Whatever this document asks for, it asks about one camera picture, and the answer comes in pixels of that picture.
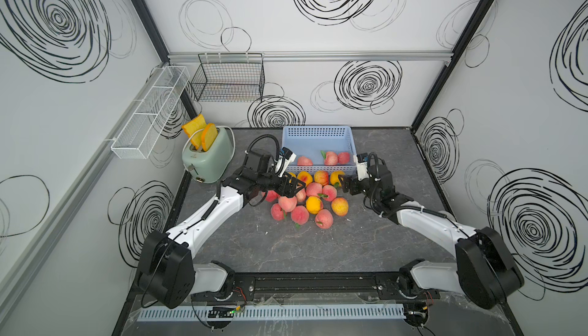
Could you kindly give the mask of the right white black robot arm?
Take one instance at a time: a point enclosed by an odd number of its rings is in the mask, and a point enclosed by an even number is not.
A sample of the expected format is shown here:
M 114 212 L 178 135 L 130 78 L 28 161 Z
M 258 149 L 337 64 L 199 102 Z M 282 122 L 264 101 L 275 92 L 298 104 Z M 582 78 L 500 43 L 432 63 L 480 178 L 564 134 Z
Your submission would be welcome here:
M 364 195 L 368 208 L 379 217 L 418 232 L 453 257 L 453 262 L 415 259 L 401 267 L 397 287 L 405 298 L 438 290 L 461 294 L 480 308 L 491 309 L 525 285 L 496 230 L 463 225 L 446 211 L 425 208 L 397 191 L 386 166 L 361 163 L 355 175 L 342 175 L 339 183 L 345 193 Z

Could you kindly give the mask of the red orange peach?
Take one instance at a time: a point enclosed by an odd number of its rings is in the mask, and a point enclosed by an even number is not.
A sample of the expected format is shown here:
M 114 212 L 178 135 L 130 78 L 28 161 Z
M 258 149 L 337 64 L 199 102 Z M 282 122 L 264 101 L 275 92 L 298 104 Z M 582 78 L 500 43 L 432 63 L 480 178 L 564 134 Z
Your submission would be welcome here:
M 265 197 L 265 201 L 273 203 L 275 201 L 277 201 L 280 198 L 280 195 L 278 195 L 277 192 L 275 191 L 268 191 L 266 193 L 266 197 Z

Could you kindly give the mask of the yellow peach centre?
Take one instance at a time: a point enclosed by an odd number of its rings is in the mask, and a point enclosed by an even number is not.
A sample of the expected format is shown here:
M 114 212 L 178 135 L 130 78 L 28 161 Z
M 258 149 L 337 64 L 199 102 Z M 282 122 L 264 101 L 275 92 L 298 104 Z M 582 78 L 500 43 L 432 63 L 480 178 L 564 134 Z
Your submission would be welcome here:
M 314 196 L 307 198 L 306 210 L 308 210 L 309 213 L 317 215 L 323 208 L 324 205 L 320 198 Z

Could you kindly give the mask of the yellow toast slice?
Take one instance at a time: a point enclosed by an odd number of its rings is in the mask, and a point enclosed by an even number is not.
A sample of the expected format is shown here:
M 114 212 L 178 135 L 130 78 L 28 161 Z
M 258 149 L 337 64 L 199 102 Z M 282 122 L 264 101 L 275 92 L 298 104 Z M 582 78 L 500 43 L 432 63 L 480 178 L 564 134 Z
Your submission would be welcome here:
M 188 142 L 196 150 L 202 146 L 202 132 L 206 126 L 207 123 L 202 114 L 182 126 L 183 132 L 188 136 Z
M 205 126 L 201 134 L 201 147 L 203 152 L 211 149 L 218 135 L 217 126 L 214 123 L 209 123 Z

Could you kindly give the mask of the red yellow peach by basket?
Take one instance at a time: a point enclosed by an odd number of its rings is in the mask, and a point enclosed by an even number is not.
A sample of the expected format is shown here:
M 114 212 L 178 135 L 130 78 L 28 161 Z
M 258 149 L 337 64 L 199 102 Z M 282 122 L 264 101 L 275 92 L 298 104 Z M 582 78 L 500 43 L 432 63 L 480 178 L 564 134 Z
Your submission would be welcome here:
M 321 184 L 322 186 L 329 184 L 329 182 L 330 182 L 329 172 L 317 171 L 313 175 L 313 181 L 315 181 L 318 184 Z

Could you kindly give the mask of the pink peach with leaf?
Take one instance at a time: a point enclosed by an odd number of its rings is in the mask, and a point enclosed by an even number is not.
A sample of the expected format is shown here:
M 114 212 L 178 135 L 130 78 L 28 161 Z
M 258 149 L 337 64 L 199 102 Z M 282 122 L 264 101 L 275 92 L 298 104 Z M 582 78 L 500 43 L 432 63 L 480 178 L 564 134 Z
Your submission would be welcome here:
M 337 188 L 326 184 L 322 187 L 322 192 L 318 196 L 325 201 L 332 202 L 337 198 Z

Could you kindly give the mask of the orange yellow peach front right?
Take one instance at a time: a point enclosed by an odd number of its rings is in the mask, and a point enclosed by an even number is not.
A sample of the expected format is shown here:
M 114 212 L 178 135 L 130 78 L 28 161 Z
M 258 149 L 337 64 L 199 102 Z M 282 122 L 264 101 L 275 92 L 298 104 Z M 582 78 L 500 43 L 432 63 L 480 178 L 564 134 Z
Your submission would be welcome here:
M 349 212 L 349 203 L 345 198 L 335 198 L 331 202 L 332 212 L 339 217 L 344 217 Z

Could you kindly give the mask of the mint green toaster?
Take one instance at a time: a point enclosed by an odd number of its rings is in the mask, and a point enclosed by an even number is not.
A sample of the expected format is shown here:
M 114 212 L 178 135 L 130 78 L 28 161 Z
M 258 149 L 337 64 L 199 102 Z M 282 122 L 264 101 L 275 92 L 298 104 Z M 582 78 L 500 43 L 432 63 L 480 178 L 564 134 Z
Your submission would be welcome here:
M 189 142 L 182 149 L 182 164 L 197 182 L 214 184 L 220 181 L 234 157 L 233 130 L 227 126 L 218 126 L 217 130 L 218 136 L 209 151 L 197 151 Z

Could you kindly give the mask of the light blue plastic basket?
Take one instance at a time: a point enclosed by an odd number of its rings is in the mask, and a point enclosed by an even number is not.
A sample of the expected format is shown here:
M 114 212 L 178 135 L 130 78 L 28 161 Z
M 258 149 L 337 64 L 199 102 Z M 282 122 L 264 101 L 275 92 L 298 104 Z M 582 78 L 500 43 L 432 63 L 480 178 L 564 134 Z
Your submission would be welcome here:
M 296 160 L 287 168 L 288 172 L 309 172 L 314 175 L 317 171 L 329 173 L 343 171 L 354 174 L 356 165 L 354 156 L 357 155 L 352 129 L 349 126 L 287 126 L 283 128 L 282 146 L 296 154 Z M 349 152 L 351 161 L 347 165 L 324 166 L 321 151 Z M 300 156 L 306 156 L 313 162 L 313 166 L 298 166 Z

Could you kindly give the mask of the dark pink peach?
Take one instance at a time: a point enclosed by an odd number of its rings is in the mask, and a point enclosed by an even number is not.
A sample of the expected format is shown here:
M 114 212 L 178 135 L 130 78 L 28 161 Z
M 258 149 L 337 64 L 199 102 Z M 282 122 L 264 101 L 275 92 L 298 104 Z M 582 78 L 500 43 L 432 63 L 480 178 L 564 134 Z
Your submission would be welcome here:
M 287 213 L 279 204 L 274 204 L 270 209 L 271 217 L 275 221 L 282 221 L 286 218 Z

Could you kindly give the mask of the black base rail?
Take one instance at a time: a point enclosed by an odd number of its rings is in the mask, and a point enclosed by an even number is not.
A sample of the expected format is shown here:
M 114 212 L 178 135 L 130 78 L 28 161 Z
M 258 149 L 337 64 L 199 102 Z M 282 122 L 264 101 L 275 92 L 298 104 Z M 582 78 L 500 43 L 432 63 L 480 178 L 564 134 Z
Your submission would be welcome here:
M 266 294 L 286 293 L 374 293 L 378 299 L 425 298 L 427 291 L 458 293 L 482 308 L 501 301 L 496 279 L 476 275 L 459 276 L 449 267 L 429 265 L 399 272 L 368 273 L 236 273 L 228 295 L 192 295 L 202 302 L 252 301 Z

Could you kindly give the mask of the rear yellow toast slice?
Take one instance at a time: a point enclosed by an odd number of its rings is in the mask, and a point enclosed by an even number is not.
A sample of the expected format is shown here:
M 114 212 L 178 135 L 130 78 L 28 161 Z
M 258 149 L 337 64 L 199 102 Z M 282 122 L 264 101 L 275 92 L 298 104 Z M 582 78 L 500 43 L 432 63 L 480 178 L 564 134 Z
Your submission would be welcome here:
M 202 132 L 206 126 L 207 123 L 202 114 L 182 126 L 183 132 L 188 136 L 188 142 L 196 150 L 202 146 Z

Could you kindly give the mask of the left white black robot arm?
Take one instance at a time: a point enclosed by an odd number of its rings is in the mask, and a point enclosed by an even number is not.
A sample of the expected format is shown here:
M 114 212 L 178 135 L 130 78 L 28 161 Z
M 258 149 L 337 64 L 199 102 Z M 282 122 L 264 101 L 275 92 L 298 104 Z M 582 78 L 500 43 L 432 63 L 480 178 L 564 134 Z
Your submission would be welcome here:
M 195 264 L 193 260 L 207 239 L 258 194 L 274 191 L 295 198 L 306 186 L 286 171 L 295 159 L 295 153 L 281 146 L 275 136 L 255 138 L 243 164 L 217 183 L 215 195 L 206 204 L 165 233 L 154 231 L 147 236 L 135 280 L 142 295 L 170 309 L 201 293 L 230 298 L 234 270 L 218 261 Z

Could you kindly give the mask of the front yellow toast slice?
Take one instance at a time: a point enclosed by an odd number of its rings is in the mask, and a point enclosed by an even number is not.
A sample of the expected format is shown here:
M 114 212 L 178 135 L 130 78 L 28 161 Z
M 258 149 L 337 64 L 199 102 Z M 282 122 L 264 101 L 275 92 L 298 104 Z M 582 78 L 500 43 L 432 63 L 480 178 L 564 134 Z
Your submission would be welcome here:
M 201 134 L 201 147 L 203 152 L 211 149 L 218 135 L 217 126 L 214 123 L 209 123 L 205 126 Z

